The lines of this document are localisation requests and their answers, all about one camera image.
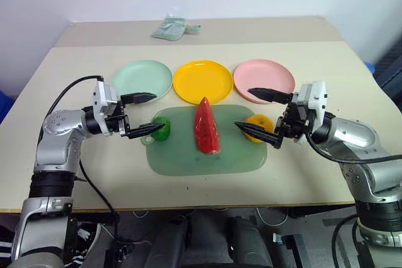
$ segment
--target table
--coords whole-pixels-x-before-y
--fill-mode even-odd
[[[200,34],[185,35],[174,42],[149,37],[160,23],[77,23],[66,29],[0,126],[0,211],[21,210],[29,192],[39,128],[61,90],[85,75],[101,74],[110,83],[124,64],[140,59],[161,61],[173,73],[184,63],[198,59],[217,61],[230,70],[252,58],[274,60],[292,72],[296,90],[304,83],[324,80],[328,111],[369,123],[385,149],[400,153],[402,142],[395,135],[396,129],[402,129],[399,110],[323,18],[196,20],[191,23],[202,25]],[[89,105],[94,85],[87,81],[76,86],[57,108]],[[244,105],[274,120],[284,109],[280,104],[251,103],[236,90],[220,104]],[[131,127],[149,122],[161,109],[184,105],[190,104],[171,89],[157,102],[129,106]],[[284,141],[280,150],[269,146],[264,166],[241,174],[162,176],[149,167],[139,139],[119,135],[84,141],[82,161],[92,181],[120,210],[354,202],[336,163],[291,140]],[[76,182],[73,197],[76,211],[106,208],[87,183]]]

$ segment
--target plastic bag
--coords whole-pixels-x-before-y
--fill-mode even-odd
[[[197,34],[201,25],[186,25],[184,18],[167,17],[162,25],[151,35],[169,41],[179,40],[184,33]]]

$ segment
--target red watermelon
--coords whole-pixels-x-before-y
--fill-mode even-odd
[[[205,154],[220,152],[220,138],[216,126],[214,112],[204,97],[195,113],[195,140],[197,146]]]

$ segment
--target green cutting board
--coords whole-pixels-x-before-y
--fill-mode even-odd
[[[206,155],[199,151],[194,136],[196,106],[164,109],[156,116],[170,119],[170,135],[165,141],[146,146],[151,168],[165,176],[231,174],[254,171],[267,158],[266,144],[250,141],[234,125],[254,115],[239,105],[212,106],[220,136],[221,152]]]

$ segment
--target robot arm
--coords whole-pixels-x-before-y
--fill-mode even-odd
[[[156,96],[148,93],[122,95],[117,99],[112,86],[98,80],[92,106],[82,110],[61,110],[48,115],[42,125],[43,135],[36,149],[36,163],[30,194],[23,203],[21,218],[11,252],[12,267],[47,264],[64,267],[74,246],[76,221],[71,218],[71,197],[80,164],[84,139],[96,134],[118,132],[135,138],[148,135],[164,124],[145,124],[131,129],[126,104],[147,102]]]
[[[274,134],[256,125],[235,124],[276,149],[281,147],[284,137],[296,142],[306,139],[316,152],[338,162],[356,201],[359,230],[374,265],[402,267],[402,162],[391,161],[401,156],[389,156],[371,126],[326,112],[323,82],[303,85],[300,93],[294,94],[265,88],[249,91],[260,99],[287,104],[285,113],[278,119]],[[387,263],[381,257],[383,254],[387,254]]]

